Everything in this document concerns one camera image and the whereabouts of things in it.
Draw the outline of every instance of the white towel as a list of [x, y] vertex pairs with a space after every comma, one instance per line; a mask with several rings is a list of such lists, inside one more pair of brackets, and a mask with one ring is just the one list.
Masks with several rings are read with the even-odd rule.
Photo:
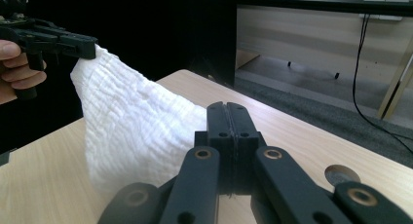
[[160, 186], [176, 176], [207, 112], [146, 79], [96, 45], [96, 59], [79, 59], [71, 73], [86, 121], [92, 184], [116, 193], [134, 182]]

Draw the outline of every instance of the black equipment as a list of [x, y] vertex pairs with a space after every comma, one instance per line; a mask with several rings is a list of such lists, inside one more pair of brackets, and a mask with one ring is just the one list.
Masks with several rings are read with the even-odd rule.
[[346, 181], [334, 193], [320, 188], [279, 147], [267, 146], [247, 110], [216, 102], [207, 108], [207, 131], [179, 174], [157, 188], [133, 183], [121, 189], [99, 224], [214, 224], [219, 195], [251, 195], [258, 224], [413, 223], [375, 189]]
[[[0, 1], [0, 39], [17, 43], [21, 52], [27, 54], [30, 69], [45, 69], [42, 53], [95, 58], [96, 38], [68, 32], [50, 21], [26, 17], [26, 3], [27, 0]], [[18, 99], [37, 96], [35, 87], [15, 92]]]

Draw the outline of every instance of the light wood tabletop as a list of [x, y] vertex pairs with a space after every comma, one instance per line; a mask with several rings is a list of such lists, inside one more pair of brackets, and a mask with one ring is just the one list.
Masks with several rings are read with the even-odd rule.
[[[203, 107], [217, 101], [243, 105], [267, 144], [286, 150], [318, 186], [332, 192], [324, 172], [345, 166], [413, 216], [413, 169], [190, 71], [157, 83]], [[99, 194], [89, 180], [84, 139], [80, 119], [13, 151], [0, 167], [0, 223], [96, 223], [112, 197]], [[219, 224], [256, 223], [249, 196], [222, 196], [218, 212]]]

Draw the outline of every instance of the wire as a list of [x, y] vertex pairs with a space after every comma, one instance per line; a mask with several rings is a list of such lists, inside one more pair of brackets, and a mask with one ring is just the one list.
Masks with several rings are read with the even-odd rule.
[[357, 102], [356, 102], [356, 78], [357, 78], [357, 72], [358, 72], [358, 62], [360, 59], [360, 54], [361, 54], [361, 49], [362, 49], [362, 45], [364, 44], [364, 37], [365, 37], [365, 32], [367, 30], [367, 24], [368, 24], [368, 20], [370, 19], [370, 15], [364, 15], [364, 18], [362, 20], [362, 27], [361, 27], [361, 35], [360, 35], [360, 41], [359, 41], [359, 45], [358, 45], [358, 52], [357, 52], [357, 63], [356, 63], [356, 71], [355, 71], [355, 78], [353, 80], [353, 103], [356, 107], [356, 110], [358, 112], [358, 114], [361, 116], [361, 118], [363, 118], [367, 123], [369, 123], [371, 126], [384, 131], [386, 133], [388, 133], [389, 135], [391, 135], [395, 140], [397, 140], [400, 144], [402, 144], [408, 151], [410, 151], [410, 153], [413, 154], [413, 150], [411, 148], [409, 148], [405, 143], [403, 143], [399, 138], [397, 138], [397, 136], [399, 137], [403, 137], [406, 139], [411, 139], [413, 140], [413, 138], [407, 137], [407, 136], [403, 136], [400, 134], [395, 134], [392, 133], [390, 131], [387, 131], [386, 129], [372, 123], [371, 121], [369, 121], [362, 113], [361, 111], [358, 109], [357, 106]]

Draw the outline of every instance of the hand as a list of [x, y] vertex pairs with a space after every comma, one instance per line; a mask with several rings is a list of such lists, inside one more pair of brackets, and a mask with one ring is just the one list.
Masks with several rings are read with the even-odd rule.
[[28, 89], [45, 80], [44, 71], [29, 68], [26, 54], [16, 43], [0, 40], [0, 104], [17, 98], [14, 89]]

